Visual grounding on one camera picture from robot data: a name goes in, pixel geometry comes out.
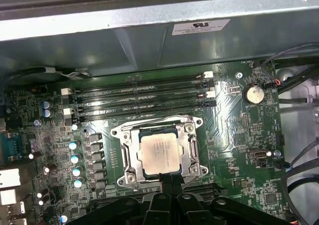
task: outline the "wire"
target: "wire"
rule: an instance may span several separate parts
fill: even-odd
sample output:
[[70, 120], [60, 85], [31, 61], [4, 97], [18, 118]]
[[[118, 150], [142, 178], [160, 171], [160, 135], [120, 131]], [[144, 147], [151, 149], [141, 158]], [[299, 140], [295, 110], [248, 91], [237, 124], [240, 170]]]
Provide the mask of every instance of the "wire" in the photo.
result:
[[305, 162], [304, 164], [301, 164], [293, 169], [290, 169], [281, 178], [283, 197], [287, 200], [287, 204], [290, 210], [295, 214], [295, 216], [301, 222], [302, 225], [309, 225], [309, 224], [306, 222], [303, 216], [301, 216], [301, 214], [299, 213], [299, 211], [297, 210], [297, 208], [295, 207], [293, 201], [291, 200], [289, 196], [288, 187], [287, 187], [287, 179], [291, 176], [294, 176], [296, 174], [302, 173], [310, 169], [314, 169], [316, 167], [319, 167], [319, 158]]
[[283, 82], [283, 86], [278, 88], [278, 94], [282, 94], [297, 85], [300, 85], [304, 81], [308, 80], [309, 78], [313, 77], [314, 75], [319, 73], [319, 67], [318, 65], [311, 66], [299, 74], [295, 75], [294, 77], [290, 78], [289, 80], [286, 80]]
[[317, 146], [319, 144], [319, 140], [316, 140], [314, 142], [312, 142], [311, 144], [307, 145], [298, 155], [297, 157], [295, 157], [291, 163], [290, 166], [292, 167], [303, 155], [305, 155], [309, 150], [311, 150], [312, 148], [314, 148], [315, 146]]
[[292, 51], [295, 51], [295, 50], [299, 50], [299, 49], [302, 49], [302, 48], [306, 48], [306, 47], [313, 47], [313, 46], [319, 46], [319, 43], [318, 42], [312, 42], [312, 43], [306, 43], [306, 44], [301, 44], [301, 45], [297, 45], [297, 46], [294, 46], [294, 47], [291, 47], [289, 49], [286, 49], [286, 50], [283, 50], [283, 51], [280, 51], [272, 56], [270, 56], [269, 58], [267, 58], [261, 65], [261, 70], [262, 72], [267, 75], [269, 78], [273, 79], [273, 80], [276, 80], [276, 78], [272, 75], [271, 72], [267, 71], [266, 70], [266, 67], [267, 67], [267, 64], [272, 61], [273, 59], [276, 59], [284, 54], [288, 54]]
[[303, 185], [303, 184], [309, 184], [309, 183], [318, 183], [319, 184], [319, 178], [313, 177], [313, 178], [303, 178], [299, 179], [297, 181], [294, 181], [292, 184], [288, 186], [288, 193], [290, 193], [295, 188]]

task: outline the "green circuit board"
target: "green circuit board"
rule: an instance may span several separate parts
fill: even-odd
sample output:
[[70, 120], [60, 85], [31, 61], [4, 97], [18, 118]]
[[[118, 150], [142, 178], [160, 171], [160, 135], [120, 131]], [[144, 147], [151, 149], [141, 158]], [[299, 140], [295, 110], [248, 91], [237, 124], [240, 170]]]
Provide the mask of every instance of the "green circuit board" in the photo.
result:
[[[109, 117], [96, 115], [94, 110], [88, 110], [76, 131], [72, 131], [71, 126], [65, 123], [63, 109], [79, 105], [74, 102], [66, 105], [61, 96], [62, 88], [82, 90], [82, 94], [88, 93], [92, 96], [92, 93], [96, 93], [96, 96], [100, 96], [100, 91], [89, 89], [105, 86], [113, 88], [118, 84], [131, 88], [136, 83], [144, 81], [151, 86], [152, 81], [156, 84], [160, 80], [193, 76], [206, 71], [213, 72], [216, 94], [213, 106], [183, 106], [186, 101], [194, 105], [195, 100], [180, 97], [180, 102], [169, 105], [170, 109], [152, 111], [151, 108], [134, 115], [126, 113], [128, 108], [125, 109], [125, 105], [118, 105], [122, 113], [116, 112], [114, 116]], [[43, 154], [37, 161], [38, 176], [33, 180], [36, 214], [40, 217], [47, 206], [52, 206], [55, 216], [49, 223], [59, 224], [61, 214], [70, 212], [71, 219], [76, 219], [83, 215], [81, 208], [87, 208], [95, 200], [159, 191], [158, 187], [133, 191], [117, 185], [116, 180], [124, 174], [123, 160], [120, 142], [113, 138], [110, 132], [127, 121], [178, 114], [196, 116], [204, 120], [196, 133], [200, 164], [208, 167], [209, 173], [193, 182], [190, 188], [216, 183], [223, 188], [221, 196], [284, 219], [286, 201], [282, 198], [279, 180], [285, 171], [273, 166], [276, 160], [283, 159], [284, 142], [277, 90], [264, 87], [270, 83], [269, 78], [261, 72], [260, 67], [255, 67], [252, 61], [240, 61], [70, 80], [9, 90], [6, 100], [11, 104], [10, 132], [21, 136], [26, 154], [31, 150], [41, 151]], [[250, 104], [243, 99], [243, 91], [251, 84], [263, 87], [264, 99], [259, 104]], [[169, 83], [166, 89], [170, 86], [171, 90], [176, 89], [175, 85]], [[43, 116], [43, 101], [51, 103], [50, 117]], [[35, 120], [39, 120], [41, 124], [35, 126]], [[89, 137], [92, 134], [102, 135], [105, 186], [97, 186], [94, 178], [94, 162], [88, 150]], [[75, 140], [79, 141], [81, 146], [71, 151], [68, 145]], [[252, 156], [253, 150], [271, 153], [266, 158], [256, 159]], [[280, 151], [281, 155], [274, 156], [274, 151]], [[70, 162], [74, 154], [81, 154], [83, 157], [76, 165]], [[51, 163], [56, 163], [57, 169], [45, 175], [43, 167]], [[72, 170], [76, 166], [84, 168], [82, 177], [85, 184], [81, 188], [75, 188], [73, 184], [76, 178], [72, 175]], [[35, 194], [45, 187], [57, 187], [59, 199], [53, 204], [38, 206]]]

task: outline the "label sticker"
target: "label sticker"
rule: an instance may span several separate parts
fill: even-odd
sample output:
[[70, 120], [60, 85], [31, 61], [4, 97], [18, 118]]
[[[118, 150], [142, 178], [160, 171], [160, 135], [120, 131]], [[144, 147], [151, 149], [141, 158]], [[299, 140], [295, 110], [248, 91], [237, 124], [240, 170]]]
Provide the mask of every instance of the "label sticker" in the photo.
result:
[[175, 24], [172, 35], [193, 34], [222, 30], [230, 19]]

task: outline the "cpu socket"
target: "cpu socket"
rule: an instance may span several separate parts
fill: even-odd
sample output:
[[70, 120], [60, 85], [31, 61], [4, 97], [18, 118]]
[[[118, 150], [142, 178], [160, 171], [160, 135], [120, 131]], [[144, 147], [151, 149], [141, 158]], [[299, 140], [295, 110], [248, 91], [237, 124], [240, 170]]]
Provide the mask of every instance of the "cpu socket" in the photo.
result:
[[203, 120], [174, 115], [124, 123], [111, 130], [120, 139], [124, 176], [121, 187], [134, 190], [160, 186], [159, 174], [178, 174], [185, 183], [208, 173], [199, 164], [196, 129]]

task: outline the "motherboard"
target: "motherboard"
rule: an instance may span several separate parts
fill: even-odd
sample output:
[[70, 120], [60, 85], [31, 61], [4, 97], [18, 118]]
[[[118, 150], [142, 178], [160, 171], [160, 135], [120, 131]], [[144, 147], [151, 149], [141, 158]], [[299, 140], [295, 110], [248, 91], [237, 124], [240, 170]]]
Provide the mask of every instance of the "motherboard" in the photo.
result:
[[35, 163], [35, 224], [142, 200], [165, 173], [207, 202], [225, 196], [285, 219], [277, 89], [253, 61], [15, 87], [5, 111], [1, 162]]

